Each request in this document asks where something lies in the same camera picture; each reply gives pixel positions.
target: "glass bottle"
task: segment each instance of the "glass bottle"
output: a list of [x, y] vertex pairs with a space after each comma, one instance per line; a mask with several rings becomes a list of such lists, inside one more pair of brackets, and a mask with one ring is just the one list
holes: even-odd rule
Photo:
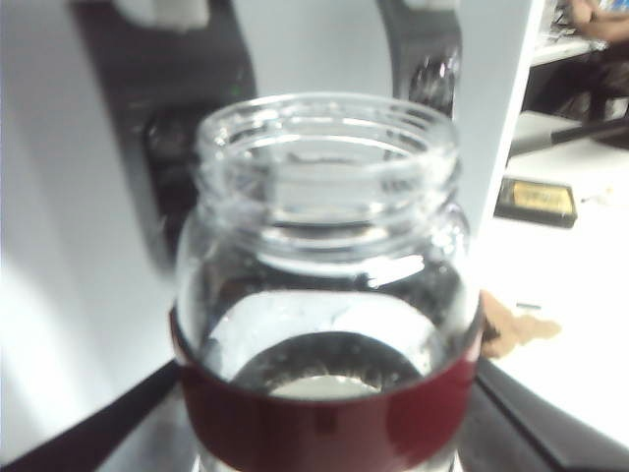
[[449, 470], [480, 342], [449, 119], [300, 93], [198, 139], [171, 326], [204, 468]]

